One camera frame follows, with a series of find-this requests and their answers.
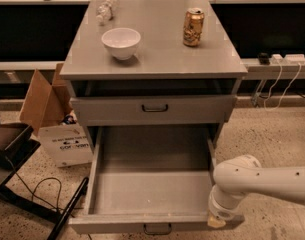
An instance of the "bowl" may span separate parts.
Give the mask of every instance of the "bowl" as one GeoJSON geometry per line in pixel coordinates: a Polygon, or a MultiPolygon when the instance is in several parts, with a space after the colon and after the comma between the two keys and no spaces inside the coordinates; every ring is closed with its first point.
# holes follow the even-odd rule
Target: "bowl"
{"type": "Polygon", "coordinates": [[[105,32],[101,40],[113,57],[127,60],[137,51],[141,35],[131,28],[114,28],[105,32]]]}

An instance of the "drawer handle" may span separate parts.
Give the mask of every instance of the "drawer handle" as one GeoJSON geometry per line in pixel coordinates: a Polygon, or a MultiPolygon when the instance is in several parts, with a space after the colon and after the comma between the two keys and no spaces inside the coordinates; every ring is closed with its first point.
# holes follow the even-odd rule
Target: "drawer handle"
{"type": "Polygon", "coordinates": [[[166,112],[168,111],[168,109],[169,109],[168,104],[165,104],[164,107],[161,108],[148,108],[145,105],[142,105],[142,110],[144,112],[166,112]]]}
{"type": "Polygon", "coordinates": [[[146,224],[144,224],[144,233],[146,235],[150,235],[150,236],[163,236],[163,235],[169,235],[171,234],[172,232],[172,226],[171,226],[171,223],[168,224],[168,230],[167,231],[164,231],[164,232],[151,232],[151,231],[148,231],[147,228],[146,228],[146,224]]]}

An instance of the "speckled floor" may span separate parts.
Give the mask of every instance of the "speckled floor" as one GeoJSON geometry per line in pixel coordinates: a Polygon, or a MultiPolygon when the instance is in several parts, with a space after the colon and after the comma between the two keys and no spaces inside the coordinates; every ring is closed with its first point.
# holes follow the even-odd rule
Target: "speckled floor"
{"type": "MultiPolygon", "coordinates": [[[[263,167],[305,166],[305,100],[285,102],[276,110],[253,108],[248,100],[239,101],[230,121],[224,126],[218,141],[218,162],[239,155],[257,157],[263,167]]],[[[0,111],[2,123],[13,122],[18,111],[0,111]]],[[[90,165],[57,168],[42,147],[19,170],[26,183],[34,188],[47,177],[62,181],[59,206],[64,207],[77,189],[83,177],[88,176],[90,165]]],[[[23,197],[31,195],[15,176],[7,184],[23,197]]],[[[55,204],[58,184],[44,182],[37,194],[55,204]]],[[[305,207],[274,198],[250,194],[242,203],[240,212],[245,222],[233,231],[173,232],[168,236],[145,234],[78,235],[68,225],[59,239],[264,239],[305,240],[305,207]]],[[[82,209],[74,212],[82,214],[82,209]]],[[[47,239],[53,224],[8,204],[0,203],[0,240],[47,239]]]]}

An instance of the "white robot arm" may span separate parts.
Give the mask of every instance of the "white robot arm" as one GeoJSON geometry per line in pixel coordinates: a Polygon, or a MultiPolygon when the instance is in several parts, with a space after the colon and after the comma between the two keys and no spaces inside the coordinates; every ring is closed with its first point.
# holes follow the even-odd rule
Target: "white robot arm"
{"type": "Polygon", "coordinates": [[[218,164],[213,177],[209,219],[216,222],[208,222],[212,227],[232,220],[249,193],[305,205],[305,167],[262,168],[255,157],[245,155],[218,164]]]}

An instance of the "soda can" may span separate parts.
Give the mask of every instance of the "soda can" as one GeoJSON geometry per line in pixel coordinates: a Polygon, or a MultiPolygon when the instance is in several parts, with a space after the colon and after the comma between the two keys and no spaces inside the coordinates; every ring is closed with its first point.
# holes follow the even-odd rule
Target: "soda can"
{"type": "Polygon", "coordinates": [[[185,14],[183,43],[187,46],[198,46],[201,40],[204,12],[200,8],[190,8],[185,14]]]}

